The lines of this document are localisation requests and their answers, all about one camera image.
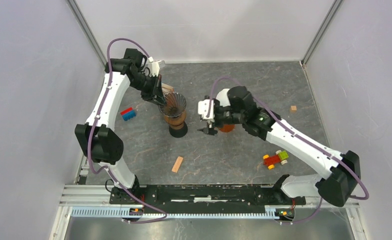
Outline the orange coffee filter box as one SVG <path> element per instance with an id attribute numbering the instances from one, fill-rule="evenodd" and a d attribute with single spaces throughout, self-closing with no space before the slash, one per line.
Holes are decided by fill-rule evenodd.
<path id="1" fill-rule="evenodd" d="M 168 84 L 162 83 L 161 89 L 164 94 L 174 92 L 174 88 Z"/>

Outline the dark smoky glass dripper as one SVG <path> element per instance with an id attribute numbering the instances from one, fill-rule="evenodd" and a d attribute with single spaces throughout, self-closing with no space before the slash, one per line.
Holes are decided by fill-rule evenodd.
<path id="1" fill-rule="evenodd" d="M 187 107 L 186 98 L 178 92 L 168 92 L 164 94 L 165 105 L 159 105 L 159 111 L 169 118 L 179 117 Z"/>

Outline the amber glass carafe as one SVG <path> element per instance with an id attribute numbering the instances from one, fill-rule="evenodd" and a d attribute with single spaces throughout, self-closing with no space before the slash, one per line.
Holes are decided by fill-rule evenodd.
<path id="1" fill-rule="evenodd" d="M 221 127 L 217 127 L 217 130 L 222 132 L 222 133 L 230 133 L 235 129 L 234 124 L 224 124 Z"/>

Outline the dark red cup carafe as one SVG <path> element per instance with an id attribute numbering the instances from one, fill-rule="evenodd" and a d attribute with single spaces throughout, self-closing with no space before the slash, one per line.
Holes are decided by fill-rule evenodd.
<path id="1" fill-rule="evenodd" d="M 174 138 L 182 138 L 188 133 L 188 126 L 185 122 L 180 125 L 169 125 L 169 133 Z"/>

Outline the white paper coffee filter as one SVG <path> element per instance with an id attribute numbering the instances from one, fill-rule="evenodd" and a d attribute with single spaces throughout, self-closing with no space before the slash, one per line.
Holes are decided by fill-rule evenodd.
<path id="1" fill-rule="evenodd" d="M 216 95 L 215 99 L 219 101 L 219 105 L 222 107 L 230 106 L 230 100 L 228 97 L 229 88 L 224 88 Z"/>

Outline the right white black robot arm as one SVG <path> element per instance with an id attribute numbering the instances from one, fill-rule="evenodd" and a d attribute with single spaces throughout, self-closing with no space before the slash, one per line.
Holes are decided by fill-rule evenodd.
<path id="1" fill-rule="evenodd" d="M 204 134 L 214 136 L 224 125 L 241 125 L 248 134 L 281 147 L 315 171 L 312 175 L 285 176 L 272 191 L 277 203 L 321 197 L 335 207 L 343 207 L 348 199 L 355 199 L 353 191 L 361 184 L 360 157 L 303 134 L 267 107 L 258 106 L 246 87 L 225 88 L 215 98 L 206 96 L 198 102 L 197 113 L 206 122 L 201 129 Z"/>

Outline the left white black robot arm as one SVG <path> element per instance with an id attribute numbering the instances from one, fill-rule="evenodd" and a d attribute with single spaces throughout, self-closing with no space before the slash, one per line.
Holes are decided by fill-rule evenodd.
<path id="1" fill-rule="evenodd" d="M 123 159 L 124 143 L 114 132 L 121 101 L 128 88 L 140 92 L 149 103 L 166 104 L 160 68 L 154 60 L 135 48 L 127 48 L 122 58 L 111 58 L 93 111 L 84 124 L 77 124 L 74 134 L 94 174 L 105 171 L 113 182 L 113 204 L 135 204 L 142 199 L 139 180 Z"/>

